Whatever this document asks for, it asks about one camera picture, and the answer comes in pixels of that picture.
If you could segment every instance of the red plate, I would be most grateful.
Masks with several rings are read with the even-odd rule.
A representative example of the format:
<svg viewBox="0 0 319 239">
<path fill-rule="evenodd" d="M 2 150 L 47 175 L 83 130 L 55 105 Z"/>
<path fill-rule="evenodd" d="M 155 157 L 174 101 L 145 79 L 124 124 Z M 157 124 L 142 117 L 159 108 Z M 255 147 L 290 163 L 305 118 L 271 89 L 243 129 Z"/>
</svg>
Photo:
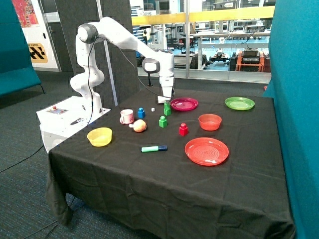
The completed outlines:
<svg viewBox="0 0 319 239">
<path fill-rule="evenodd" d="M 198 101 L 193 98 L 178 98 L 172 100 L 170 105 L 177 111 L 191 111 L 198 106 Z"/>
<path fill-rule="evenodd" d="M 227 146 L 213 138 L 195 138 L 185 146 L 185 153 L 191 161 L 203 166 L 215 166 L 225 161 Z"/>
</svg>

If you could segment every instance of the gray wall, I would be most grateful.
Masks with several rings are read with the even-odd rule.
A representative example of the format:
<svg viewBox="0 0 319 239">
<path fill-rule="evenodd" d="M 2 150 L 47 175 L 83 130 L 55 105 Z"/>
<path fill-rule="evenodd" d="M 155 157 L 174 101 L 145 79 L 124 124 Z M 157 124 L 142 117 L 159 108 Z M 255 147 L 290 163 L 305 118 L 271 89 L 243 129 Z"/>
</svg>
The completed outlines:
<svg viewBox="0 0 319 239">
<path fill-rule="evenodd" d="M 60 15 L 61 25 L 70 56 L 73 72 L 75 75 L 84 72 L 76 62 L 75 36 L 79 25 L 99 21 L 97 5 L 95 0 L 55 0 Z M 132 30 L 131 7 L 129 0 L 101 0 L 103 16 L 109 16 L 122 24 L 129 32 Z M 139 90 L 136 77 L 136 69 L 127 62 L 125 57 L 112 44 L 108 44 L 111 65 L 114 75 L 118 102 L 122 102 Z M 123 50 L 126 57 L 136 66 L 135 51 Z M 106 61 L 103 43 L 95 45 L 96 63 L 104 73 L 105 80 L 96 87 L 95 91 L 101 95 L 103 107 L 114 106 L 109 70 Z"/>
<path fill-rule="evenodd" d="M 44 13 L 57 12 L 55 0 L 41 0 Z M 66 47 L 64 34 L 60 22 L 48 23 L 54 48 L 63 72 L 73 72 L 70 56 Z"/>
</svg>

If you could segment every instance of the black tablecloth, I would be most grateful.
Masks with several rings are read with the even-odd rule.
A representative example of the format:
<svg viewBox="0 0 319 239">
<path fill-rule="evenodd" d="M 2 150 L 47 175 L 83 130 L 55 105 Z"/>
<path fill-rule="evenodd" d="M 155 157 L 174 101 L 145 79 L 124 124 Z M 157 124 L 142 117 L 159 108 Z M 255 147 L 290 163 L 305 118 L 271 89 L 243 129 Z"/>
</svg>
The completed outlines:
<svg viewBox="0 0 319 239">
<path fill-rule="evenodd" d="M 195 98 L 198 107 L 172 110 L 168 126 L 161 128 L 163 105 L 142 90 L 49 152 L 46 198 L 58 220 L 67 224 L 72 218 L 65 201 L 71 193 L 92 209 L 163 239 L 293 238 L 272 99 L 250 97 L 254 108 L 235 111 L 224 103 L 230 95 L 177 90 L 176 97 Z M 148 128 L 136 133 L 120 124 L 120 111 L 136 113 L 140 107 Z M 198 117 L 206 113 L 222 117 L 220 129 L 199 127 Z M 182 122 L 186 136 L 178 133 Z M 98 127 L 113 131 L 105 147 L 93 147 L 86 138 Z M 197 137 L 224 142 L 227 160 L 214 167 L 190 161 L 184 147 Z M 140 152 L 154 145 L 167 145 L 168 151 Z"/>
</svg>

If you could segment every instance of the green marker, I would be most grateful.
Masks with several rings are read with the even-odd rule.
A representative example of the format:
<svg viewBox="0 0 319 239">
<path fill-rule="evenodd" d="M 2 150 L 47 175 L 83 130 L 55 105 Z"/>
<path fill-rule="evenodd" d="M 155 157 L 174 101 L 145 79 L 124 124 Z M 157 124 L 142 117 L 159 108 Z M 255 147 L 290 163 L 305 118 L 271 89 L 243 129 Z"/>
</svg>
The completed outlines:
<svg viewBox="0 0 319 239">
<path fill-rule="evenodd" d="M 142 153 L 145 153 L 145 152 L 156 152 L 156 151 L 167 151 L 167 146 L 163 145 L 163 146 L 142 147 L 142 148 L 140 148 L 140 151 Z"/>
</svg>

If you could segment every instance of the green block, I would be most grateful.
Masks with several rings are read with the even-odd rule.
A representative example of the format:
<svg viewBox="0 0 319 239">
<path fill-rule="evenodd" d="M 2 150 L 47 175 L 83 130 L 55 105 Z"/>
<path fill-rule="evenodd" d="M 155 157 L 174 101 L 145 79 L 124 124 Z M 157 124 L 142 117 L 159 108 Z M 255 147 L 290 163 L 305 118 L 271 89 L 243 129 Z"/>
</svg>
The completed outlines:
<svg viewBox="0 0 319 239">
<path fill-rule="evenodd" d="M 165 101 L 164 110 L 169 110 L 169 109 L 170 109 L 170 103 L 168 101 Z"/>
<path fill-rule="evenodd" d="M 164 109 L 164 115 L 170 116 L 171 115 L 171 109 Z"/>
<path fill-rule="evenodd" d="M 159 126 L 165 128 L 167 126 L 167 119 L 165 116 L 161 116 L 159 120 Z"/>
</svg>

